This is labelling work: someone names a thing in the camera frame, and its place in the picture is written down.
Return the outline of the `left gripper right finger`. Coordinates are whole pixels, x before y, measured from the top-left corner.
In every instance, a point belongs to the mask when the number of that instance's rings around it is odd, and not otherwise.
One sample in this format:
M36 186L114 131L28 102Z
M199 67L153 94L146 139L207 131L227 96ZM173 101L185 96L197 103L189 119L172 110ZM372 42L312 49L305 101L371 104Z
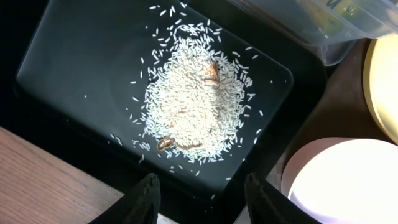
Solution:
M256 173L246 176L244 193L252 224L319 223Z

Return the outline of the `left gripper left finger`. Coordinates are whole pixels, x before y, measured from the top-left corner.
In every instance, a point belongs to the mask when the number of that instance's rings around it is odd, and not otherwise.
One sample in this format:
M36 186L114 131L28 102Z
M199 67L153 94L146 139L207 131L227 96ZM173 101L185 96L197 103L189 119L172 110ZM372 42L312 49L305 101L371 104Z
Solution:
M156 224L160 203L160 180L151 173L89 224Z

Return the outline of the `pink bowl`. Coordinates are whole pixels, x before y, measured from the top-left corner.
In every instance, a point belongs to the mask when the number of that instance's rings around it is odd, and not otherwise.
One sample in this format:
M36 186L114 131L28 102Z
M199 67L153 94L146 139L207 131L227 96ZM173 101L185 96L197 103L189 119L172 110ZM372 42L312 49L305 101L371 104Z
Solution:
M397 146L317 139L289 159L281 191L320 223L397 223Z

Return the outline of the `pile of white rice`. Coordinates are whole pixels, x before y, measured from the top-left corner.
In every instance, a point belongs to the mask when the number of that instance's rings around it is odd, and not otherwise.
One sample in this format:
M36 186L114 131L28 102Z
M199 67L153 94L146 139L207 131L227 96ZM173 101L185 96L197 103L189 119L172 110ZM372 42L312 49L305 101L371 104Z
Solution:
M178 1L141 1L139 30L149 41L140 54L130 114L131 132L109 142L153 161L210 195L222 191L257 142L265 123L255 105L255 63L274 68L220 25ZM204 82L215 62L218 83ZM158 151L159 140L175 144Z

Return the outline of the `yellow plate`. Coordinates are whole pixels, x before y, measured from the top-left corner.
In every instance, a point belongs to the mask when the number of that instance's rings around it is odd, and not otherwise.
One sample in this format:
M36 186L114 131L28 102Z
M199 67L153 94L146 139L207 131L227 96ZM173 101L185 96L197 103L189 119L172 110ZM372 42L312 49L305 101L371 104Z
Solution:
M373 39L363 66L363 91L375 123L397 143L397 35Z

